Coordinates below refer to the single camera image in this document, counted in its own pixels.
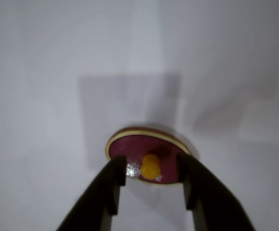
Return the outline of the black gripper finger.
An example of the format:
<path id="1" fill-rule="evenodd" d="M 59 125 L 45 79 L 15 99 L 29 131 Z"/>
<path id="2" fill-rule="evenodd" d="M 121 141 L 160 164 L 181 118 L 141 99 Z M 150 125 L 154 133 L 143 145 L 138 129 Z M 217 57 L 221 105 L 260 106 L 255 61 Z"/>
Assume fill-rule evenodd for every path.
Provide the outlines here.
<path id="1" fill-rule="evenodd" d="M 178 153 L 177 174 L 196 231 L 254 230 L 233 193 L 196 158 Z"/>
<path id="2" fill-rule="evenodd" d="M 126 157 L 110 160 L 59 225 L 59 231 L 109 231 L 126 183 Z"/>

